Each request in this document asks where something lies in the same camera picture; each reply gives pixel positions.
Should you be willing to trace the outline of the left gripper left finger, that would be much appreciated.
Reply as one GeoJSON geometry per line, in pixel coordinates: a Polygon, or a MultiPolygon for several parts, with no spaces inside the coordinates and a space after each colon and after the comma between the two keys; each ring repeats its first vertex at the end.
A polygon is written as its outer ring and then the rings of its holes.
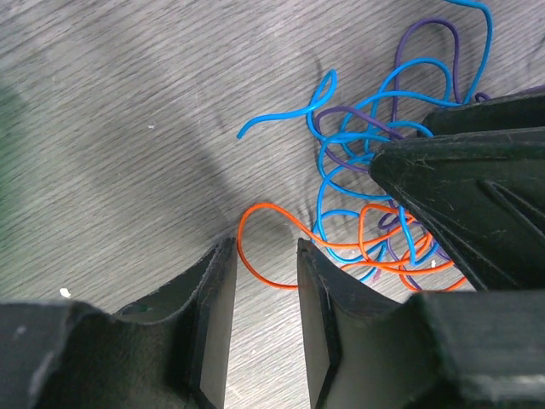
{"type": "Polygon", "coordinates": [[[223,407],[236,278],[236,242],[225,238],[113,314],[2,300],[2,407],[223,407]]]}

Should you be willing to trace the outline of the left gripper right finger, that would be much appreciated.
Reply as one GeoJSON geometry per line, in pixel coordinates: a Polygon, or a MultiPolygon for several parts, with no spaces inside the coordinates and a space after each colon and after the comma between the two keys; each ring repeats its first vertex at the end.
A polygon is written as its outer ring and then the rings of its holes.
{"type": "Polygon", "coordinates": [[[424,291],[398,303],[297,246],[314,408],[541,408],[542,291],[424,291]]]}

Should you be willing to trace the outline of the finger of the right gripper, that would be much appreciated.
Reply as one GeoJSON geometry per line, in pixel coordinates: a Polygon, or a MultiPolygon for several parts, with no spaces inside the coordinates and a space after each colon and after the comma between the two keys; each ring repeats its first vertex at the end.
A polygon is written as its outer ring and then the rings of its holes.
{"type": "Polygon", "coordinates": [[[543,289],[543,128],[391,142],[370,175],[475,289],[543,289]]]}
{"type": "Polygon", "coordinates": [[[462,107],[437,109],[429,113],[422,124],[434,135],[543,127],[544,92],[518,93],[462,107]]]}

